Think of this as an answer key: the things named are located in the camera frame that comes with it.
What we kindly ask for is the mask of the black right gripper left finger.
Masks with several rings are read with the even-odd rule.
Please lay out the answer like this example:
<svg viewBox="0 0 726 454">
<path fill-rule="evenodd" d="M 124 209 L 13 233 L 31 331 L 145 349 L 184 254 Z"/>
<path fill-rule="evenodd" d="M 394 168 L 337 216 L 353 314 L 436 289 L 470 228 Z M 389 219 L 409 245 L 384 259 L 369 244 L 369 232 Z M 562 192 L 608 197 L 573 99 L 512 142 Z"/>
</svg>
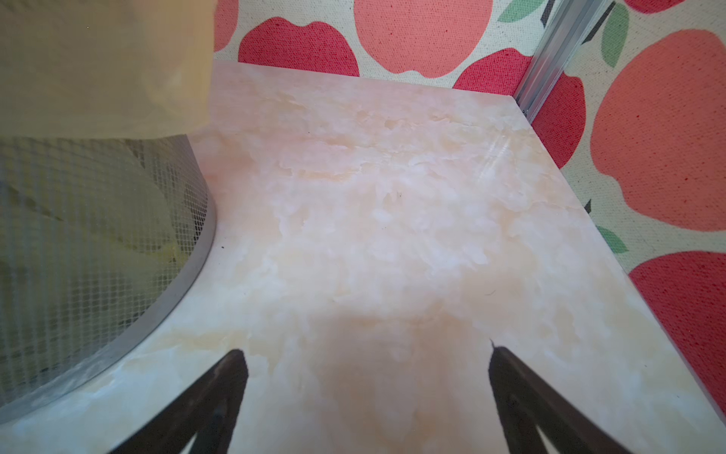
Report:
<svg viewBox="0 0 726 454">
<path fill-rule="evenodd" d="M 228 352 L 113 452 L 226 453 L 248 378 L 244 352 Z"/>
</svg>

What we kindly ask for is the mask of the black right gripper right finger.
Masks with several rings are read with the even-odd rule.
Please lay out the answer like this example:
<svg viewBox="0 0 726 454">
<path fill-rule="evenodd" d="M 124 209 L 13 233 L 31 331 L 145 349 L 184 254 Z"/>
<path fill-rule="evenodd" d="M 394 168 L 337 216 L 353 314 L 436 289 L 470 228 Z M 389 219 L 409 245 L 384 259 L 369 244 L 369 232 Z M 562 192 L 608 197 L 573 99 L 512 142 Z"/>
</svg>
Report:
<svg viewBox="0 0 726 454">
<path fill-rule="evenodd" d="M 629 452 L 546 383 L 512 351 L 495 346 L 489 380 L 510 453 Z"/>
</svg>

